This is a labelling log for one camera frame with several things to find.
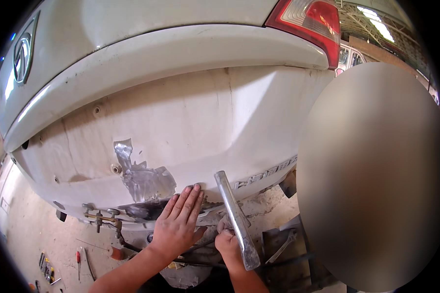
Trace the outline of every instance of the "left hand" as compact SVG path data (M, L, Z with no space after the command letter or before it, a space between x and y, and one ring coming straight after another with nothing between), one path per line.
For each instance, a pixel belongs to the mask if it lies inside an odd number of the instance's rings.
M153 240L146 249L156 251L163 261L171 262L204 235L207 227L196 228L204 191L200 185L187 186L181 195L174 195L158 217Z

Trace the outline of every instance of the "right hand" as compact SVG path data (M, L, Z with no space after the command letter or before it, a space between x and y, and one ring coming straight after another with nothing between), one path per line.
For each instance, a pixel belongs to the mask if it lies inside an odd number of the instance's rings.
M215 248L223 257L225 265L229 271L231 270L245 270L243 260L241 258L240 245L238 238L232 230L225 229L215 238Z

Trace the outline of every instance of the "red taillight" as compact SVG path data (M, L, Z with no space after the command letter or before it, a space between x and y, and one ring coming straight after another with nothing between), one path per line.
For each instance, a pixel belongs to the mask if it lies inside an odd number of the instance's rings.
M329 69L339 62L339 13L331 0L280 0L265 25L317 45L328 56Z

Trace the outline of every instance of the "concrete floor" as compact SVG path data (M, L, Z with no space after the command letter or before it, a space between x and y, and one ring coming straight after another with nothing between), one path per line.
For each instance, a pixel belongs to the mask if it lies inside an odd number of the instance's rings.
M111 246L121 248L113 230L101 229L100 233L96 233L94 226L83 224L70 216L65 222L59 221L55 216L55 209L33 192L15 165L6 167L8 164L12 163L6 163L3 170L9 173L0 177L2 186L0 202L2 197L6 197L9 205L7 209L0 206L0 230L6 238L10 254L28 282L34 284L35 280L38 280L41 292L57 293L60 289L64 292L88 291L93 280L83 252L80 281L78 280L75 257L77 249L87 248L96 277L102 276L126 261L116 261L110 257ZM279 227L299 213L296 195L288 199L278 186L258 196L245 199L242 202L242 209L251 221L250 233L258 248L262 231ZM221 218L222 214L212 214L198 223L209 228L201 241L213 237L216 224ZM123 230L122 233L128 243L144 247L150 232ZM87 245L77 239L104 249ZM130 250L125 251L128 255L134 254ZM41 252L46 253L53 265L55 278L62 278L53 286L45 281L39 269ZM208 276L209 269L188 266L180 270L165 269L162 274L170 284L183 287L187 284L200 283ZM345 292L345 285L340 283L325 288L324 291Z

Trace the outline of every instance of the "silver tape patch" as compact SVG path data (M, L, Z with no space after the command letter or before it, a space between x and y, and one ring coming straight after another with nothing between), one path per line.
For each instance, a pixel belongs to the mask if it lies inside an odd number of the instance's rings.
M146 202L171 197L176 181L165 167L147 168L147 161L132 164L132 139L114 142L114 151L122 167L122 182L134 202Z

